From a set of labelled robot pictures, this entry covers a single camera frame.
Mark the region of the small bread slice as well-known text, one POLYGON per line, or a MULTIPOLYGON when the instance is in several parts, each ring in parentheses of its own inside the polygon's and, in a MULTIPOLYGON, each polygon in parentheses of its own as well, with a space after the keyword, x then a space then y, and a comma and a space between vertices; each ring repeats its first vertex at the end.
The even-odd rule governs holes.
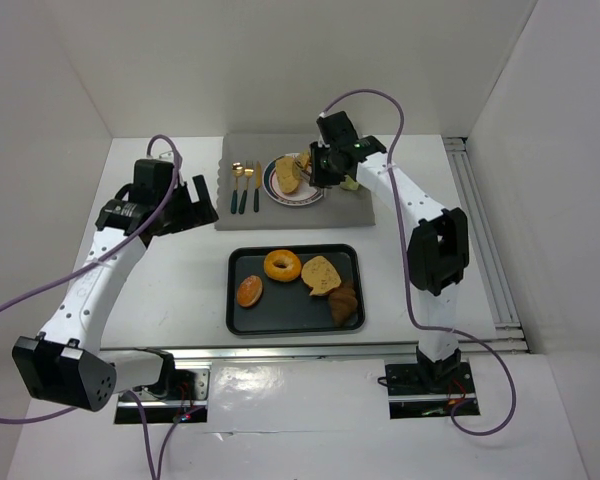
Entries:
POLYGON ((310 169, 310 164, 311 164, 311 155, 310 155, 310 152, 309 151, 304 151, 302 153, 299 153, 294 158, 294 164, 301 171, 308 171, 310 169))

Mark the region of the large oval bread slice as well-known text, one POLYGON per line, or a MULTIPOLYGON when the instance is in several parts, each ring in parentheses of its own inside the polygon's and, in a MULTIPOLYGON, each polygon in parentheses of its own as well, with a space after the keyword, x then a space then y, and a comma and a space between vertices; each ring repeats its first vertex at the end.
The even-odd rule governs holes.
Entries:
POLYGON ((290 195, 296 192, 302 183, 302 177, 295 158, 283 156, 275 161, 276 178, 280 191, 290 195))

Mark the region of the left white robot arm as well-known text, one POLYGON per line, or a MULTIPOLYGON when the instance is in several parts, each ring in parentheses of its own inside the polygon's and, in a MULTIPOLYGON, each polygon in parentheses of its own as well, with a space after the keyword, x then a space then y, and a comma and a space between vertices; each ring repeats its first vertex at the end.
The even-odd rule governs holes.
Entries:
POLYGON ((168 161, 136 161, 132 182, 99 212, 85 272, 38 334, 19 337, 12 349, 30 396, 93 412, 127 390, 167 397, 177 378, 171 354, 154 348, 103 353, 102 336, 151 240, 217 219, 203 176, 186 182, 168 161))

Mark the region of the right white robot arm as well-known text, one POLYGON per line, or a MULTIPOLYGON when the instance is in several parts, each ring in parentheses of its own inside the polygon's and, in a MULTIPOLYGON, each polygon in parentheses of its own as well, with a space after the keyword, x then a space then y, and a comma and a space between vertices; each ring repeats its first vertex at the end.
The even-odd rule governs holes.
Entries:
POLYGON ((461 362, 455 327, 459 283, 469 264, 467 216, 431 198, 393 162, 393 149, 359 136, 345 112, 321 113, 317 126, 310 184, 326 188, 351 178, 396 213, 406 293, 417 294, 416 301, 407 299, 407 310, 420 332, 418 373, 438 383, 461 362))

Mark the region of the bread slice right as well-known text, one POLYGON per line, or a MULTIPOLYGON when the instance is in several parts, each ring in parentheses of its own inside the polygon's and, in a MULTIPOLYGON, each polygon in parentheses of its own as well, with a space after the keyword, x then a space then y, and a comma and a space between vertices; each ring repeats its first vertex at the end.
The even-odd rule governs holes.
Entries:
POLYGON ((324 256, 315 256, 304 263, 301 279, 310 296, 326 296, 342 284, 334 265, 324 256))

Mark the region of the white plate teal red rim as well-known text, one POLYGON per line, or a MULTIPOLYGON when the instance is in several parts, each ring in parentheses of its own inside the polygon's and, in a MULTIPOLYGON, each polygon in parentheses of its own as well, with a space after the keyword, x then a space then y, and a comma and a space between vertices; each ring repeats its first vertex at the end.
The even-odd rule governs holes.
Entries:
POLYGON ((262 174, 264 191, 276 203, 289 207, 304 207, 324 198, 324 190, 310 186, 304 179, 298 180, 298 186, 293 192, 284 192, 279 184, 276 165, 285 158, 296 159, 298 153, 291 153, 272 160, 262 174))

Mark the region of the pale yellow mug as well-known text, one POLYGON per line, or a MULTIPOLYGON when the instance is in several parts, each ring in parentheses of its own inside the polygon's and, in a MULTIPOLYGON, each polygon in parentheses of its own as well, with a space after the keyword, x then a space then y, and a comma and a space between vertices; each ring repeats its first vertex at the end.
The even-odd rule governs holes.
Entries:
POLYGON ((345 179, 340 183, 340 188, 347 191, 357 191, 360 184, 352 177, 346 175, 345 179))

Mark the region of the grey placemat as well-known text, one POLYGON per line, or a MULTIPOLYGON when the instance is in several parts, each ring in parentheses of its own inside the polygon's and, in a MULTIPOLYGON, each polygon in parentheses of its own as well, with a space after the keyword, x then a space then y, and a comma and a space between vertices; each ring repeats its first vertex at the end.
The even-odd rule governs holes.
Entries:
POLYGON ((305 206, 286 206, 274 201, 267 193, 267 182, 259 189, 259 210, 253 210, 249 196, 243 214, 230 209, 235 188, 232 165, 251 161, 267 167, 285 154, 302 153, 316 139, 314 134, 247 134, 230 133, 223 138, 218 163, 217 207, 218 231, 288 230, 367 227, 375 224, 371 193, 359 188, 347 191, 334 187, 326 196, 305 206))

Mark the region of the small gold spoon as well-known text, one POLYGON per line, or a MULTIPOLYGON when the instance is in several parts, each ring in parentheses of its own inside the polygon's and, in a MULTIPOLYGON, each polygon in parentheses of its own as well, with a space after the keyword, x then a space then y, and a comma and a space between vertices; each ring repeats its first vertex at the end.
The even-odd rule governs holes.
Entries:
POLYGON ((242 191, 241 197, 240 197, 240 203, 238 206, 238 213, 239 214, 244 214, 245 210, 246 210, 246 203, 247 203, 247 197, 248 197, 248 190, 249 190, 249 184, 250 184, 250 180, 253 176, 254 172, 246 172, 245 168, 244 168, 244 177, 245 177, 245 186, 244 189, 242 191))

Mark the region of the round cream filled bun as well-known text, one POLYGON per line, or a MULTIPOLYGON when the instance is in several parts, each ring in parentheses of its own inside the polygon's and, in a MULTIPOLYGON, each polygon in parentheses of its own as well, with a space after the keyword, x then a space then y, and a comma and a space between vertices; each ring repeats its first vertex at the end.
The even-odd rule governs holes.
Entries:
POLYGON ((259 276, 251 275, 244 279, 236 292, 236 302, 242 308, 254 306, 263 293, 263 281, 259 276))

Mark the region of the brown croissant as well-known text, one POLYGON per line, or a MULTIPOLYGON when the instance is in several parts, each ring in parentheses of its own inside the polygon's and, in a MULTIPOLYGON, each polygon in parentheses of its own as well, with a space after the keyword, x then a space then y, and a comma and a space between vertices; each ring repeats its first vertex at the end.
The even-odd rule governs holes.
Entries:
POLYGON ((352 281, 346 281, 328 296, 331 317, 336 327, 343 327, 357 311, 358 300, 352 281))

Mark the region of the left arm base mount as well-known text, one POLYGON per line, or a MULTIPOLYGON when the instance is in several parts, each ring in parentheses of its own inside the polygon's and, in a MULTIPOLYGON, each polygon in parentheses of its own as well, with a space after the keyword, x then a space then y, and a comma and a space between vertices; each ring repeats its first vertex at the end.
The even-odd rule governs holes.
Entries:
POLYGON ((207 421, 210 369, 177 367, 172 353, 153 348, 103 353, 116 370, 114 423, 139 425, 207 421))

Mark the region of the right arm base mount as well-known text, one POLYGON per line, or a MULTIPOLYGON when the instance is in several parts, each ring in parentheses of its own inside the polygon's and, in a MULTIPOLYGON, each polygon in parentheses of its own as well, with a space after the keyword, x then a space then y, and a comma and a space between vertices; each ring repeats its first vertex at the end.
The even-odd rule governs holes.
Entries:
POLYGON ((384 356, 384 372, 376 382, 388 398, 391 420, 479 416, 480 406, 470 363, 459 367, 442 380, 424 379, 414 355, 384 356))

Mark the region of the aluminium rail right side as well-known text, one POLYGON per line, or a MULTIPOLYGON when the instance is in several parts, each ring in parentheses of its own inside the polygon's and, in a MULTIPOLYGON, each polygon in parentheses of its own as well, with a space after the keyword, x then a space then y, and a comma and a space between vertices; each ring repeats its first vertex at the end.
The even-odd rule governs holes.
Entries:
POLYGON ((497 251, 464 138, 444 137, 443 144, 463 209, 468 215, 473 259, 486 290, 496 343, 502 351, 527 351, 509 282, 497 251))

